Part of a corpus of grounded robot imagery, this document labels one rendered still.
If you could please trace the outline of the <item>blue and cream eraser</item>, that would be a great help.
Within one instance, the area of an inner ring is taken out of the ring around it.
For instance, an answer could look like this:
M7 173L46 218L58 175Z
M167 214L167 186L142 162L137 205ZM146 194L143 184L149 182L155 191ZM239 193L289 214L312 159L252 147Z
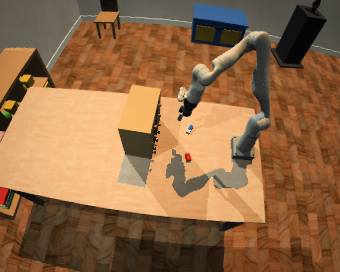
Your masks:
M190 133L190 131L192 130L192 128L193 128L193 125L191 125L191 124L190 124L190 126L188 127L188 129L187 129L186 133L188 133L188 134L189 134L189 133Z

